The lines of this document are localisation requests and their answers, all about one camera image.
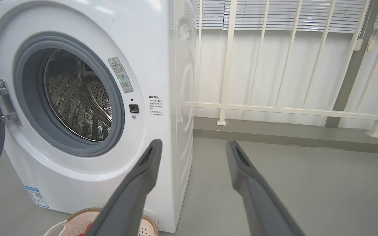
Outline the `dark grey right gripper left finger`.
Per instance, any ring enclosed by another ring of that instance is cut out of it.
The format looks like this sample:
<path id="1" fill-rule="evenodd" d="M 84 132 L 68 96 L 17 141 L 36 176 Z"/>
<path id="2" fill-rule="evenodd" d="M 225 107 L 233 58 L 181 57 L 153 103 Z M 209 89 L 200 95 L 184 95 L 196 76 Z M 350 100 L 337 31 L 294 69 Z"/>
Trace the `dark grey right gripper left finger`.
<path id="1" fill-rule="evenodd" d="M 162 141 L 151 141 L 133 169 L 114 191 L 87 236 L 136 236 L 147 195 L 156 185 Z"/>

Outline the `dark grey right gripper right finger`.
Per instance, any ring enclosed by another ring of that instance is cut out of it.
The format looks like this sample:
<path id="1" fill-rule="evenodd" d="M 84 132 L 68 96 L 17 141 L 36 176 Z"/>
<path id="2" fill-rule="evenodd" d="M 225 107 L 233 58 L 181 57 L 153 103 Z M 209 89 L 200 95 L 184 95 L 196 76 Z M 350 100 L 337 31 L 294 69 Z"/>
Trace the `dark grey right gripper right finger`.
<path id="1" fill-rule="evenodd" d="M 252 236 L 303 236 L 304 233 L 257 171 L 240 144 L 227 140 L 225 152 L 232 186 L 243 199 Z"/>

